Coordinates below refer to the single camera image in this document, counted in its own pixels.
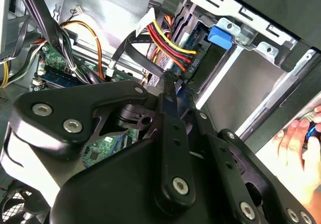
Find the fan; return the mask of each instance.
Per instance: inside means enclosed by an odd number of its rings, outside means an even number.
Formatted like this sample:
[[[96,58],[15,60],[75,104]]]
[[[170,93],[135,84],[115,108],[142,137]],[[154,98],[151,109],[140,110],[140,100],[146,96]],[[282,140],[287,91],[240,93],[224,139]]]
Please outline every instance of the fan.
[[[43,224],[50,210],[39,191],[18,180],[9,185],[0,208],[0,224]]]

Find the blue tab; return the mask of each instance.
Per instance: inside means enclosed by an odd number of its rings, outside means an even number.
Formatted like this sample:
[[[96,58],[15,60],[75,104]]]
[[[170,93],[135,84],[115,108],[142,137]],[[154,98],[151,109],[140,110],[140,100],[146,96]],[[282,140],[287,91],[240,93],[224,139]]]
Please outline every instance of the blue tab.
[[[211,28],[207,39],[226,50],[229,50],[233,45],[232,36],[216,26]]]

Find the screw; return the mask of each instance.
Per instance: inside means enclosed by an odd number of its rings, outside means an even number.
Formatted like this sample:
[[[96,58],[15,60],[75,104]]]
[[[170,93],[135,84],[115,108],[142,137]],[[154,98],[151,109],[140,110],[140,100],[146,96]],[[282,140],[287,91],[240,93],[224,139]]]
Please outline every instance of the screw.
[[[78,120],[66,120],[64,121],[64,129],[69,133],[79,133],[82,131],[82,124]]]
[[[137,92],[139,92],[139,93],[143,93],[143,90],[142,90],[141,88],[139,88],[139,87],[136,87],[135,90],[136,90]]]
[[[179,177],[174,178],[173,187],[181,195],[186,195],[189,192],[189,186],[186,181]]]
[[[200,116],[201,116],[203,119],[207,119],[207,116],[206,116],[205,113],[200,112]]]
[[[303,211],[300,212],[303,220],[307,223],[307,224],[312,224],[312,220],[310,219],[310,217],[305,214]]]
[[[241,202],[240,204],[241,210],[243,212],[243,214],[249,218],[250,220],[254,220],[255,219],[255,213],[252,209],[252,207],[246,203],[246,202]]]
[[[231,138],[231,139],[234,139],[234,134],[232,134],[231,132],[227,132],[227,135]]]
[[[32,111],[39,116],[48,116],[52,113],[52,108],[45,103],[38,103],[32,107]]]
[[[292,221],[294,221],[295,223],[299,223],[299,218],[297,217],[297,215],[295,214],[295,212],[293,210],[291,210],[290,208],[286,209],[287,214],[289,215],[289,217],[292,219]]]

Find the finger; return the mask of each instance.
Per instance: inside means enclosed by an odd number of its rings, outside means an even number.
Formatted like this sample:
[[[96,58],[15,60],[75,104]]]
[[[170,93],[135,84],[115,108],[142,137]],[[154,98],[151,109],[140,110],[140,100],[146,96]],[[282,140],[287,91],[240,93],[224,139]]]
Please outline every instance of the finger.
[[[302,169],[302,146],[307,134],[310,122],[302,120],[289,141],[287,147],[287,165],[293,169]]]
[[[294,120],[290,126],[288,127],[285,136],[283,137],[279,149],[278,149],[278,161],[280,162],[281,165],[286,165],[287,164],[287,158],[286,158],[286,150],[287,146],[289,144],[290,139],[292,138],[296,127],[299,125],[300,121],[299,120]]]
[[[321,113],[316,114],[315,116],[313,116],[313,122],[321,123]]]
[[[314,109],[314,112],[321,113],[321,105]]]
[[[319,176],[321,174],[321,154],[320,143],[316,137],[309,138],[304,159],[304,172],[311,176]]]
[[[316,131],[318,131],[319,133],[321,133],[321,124],[317,124],[317,125],[315,126],[315,129],[316,129]]]
[[[279,146],[281,144],[281,141],[283,139],[284,136],[284,131],[281,130],[279,133],[276,134],[276,136],[274,136],[273,140],[272,140],[272,144],[273,144],[273,155],[274,155],[274,159],[277,160],[278,159],[278,152],[279,152]]]

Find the motherboard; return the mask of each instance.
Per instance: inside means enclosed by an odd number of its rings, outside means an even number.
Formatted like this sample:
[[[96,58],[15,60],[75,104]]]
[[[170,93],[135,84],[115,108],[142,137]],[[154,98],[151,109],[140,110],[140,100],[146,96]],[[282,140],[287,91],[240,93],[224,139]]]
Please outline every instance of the motherboard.
[[[97,64],[79,59],[88,68],[98,72]],[[114,74],[111,81],[131,80],[127,74]],[[64,57],[57,53],[50,45],[45,45],[40,53],[39,64],[33,78],[30,91],[42,91],[83,85],[68,67]],[[104,160],[119,150],[131,145],[138,139],[138,130],[129,129],[126,134],[110,136],[89,144],[83,155],[86,168]]]

